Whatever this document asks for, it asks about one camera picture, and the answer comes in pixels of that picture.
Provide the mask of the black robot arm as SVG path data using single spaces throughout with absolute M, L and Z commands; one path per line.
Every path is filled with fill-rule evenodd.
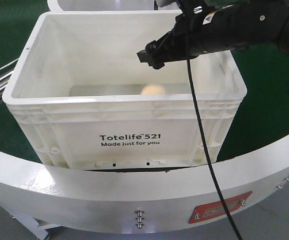
M 137 53 L 158 70 L 165 63 L 272 43 L 289 56 L 289 0 L 178 0 L 172 30 Z

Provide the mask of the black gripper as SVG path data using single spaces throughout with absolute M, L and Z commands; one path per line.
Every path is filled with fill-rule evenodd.
M 206 4 L 181 4 L 179 8 L 182 13 L 168 34 L 170 62 L 276 43 L 289 19 L 285 4 L 235 4 L 219 9 Z M 165 60 L 155 56 L 157 49 L 157 43 L 149 43 L 136 55 L 141 63 L 159 70 L 165 66 Z

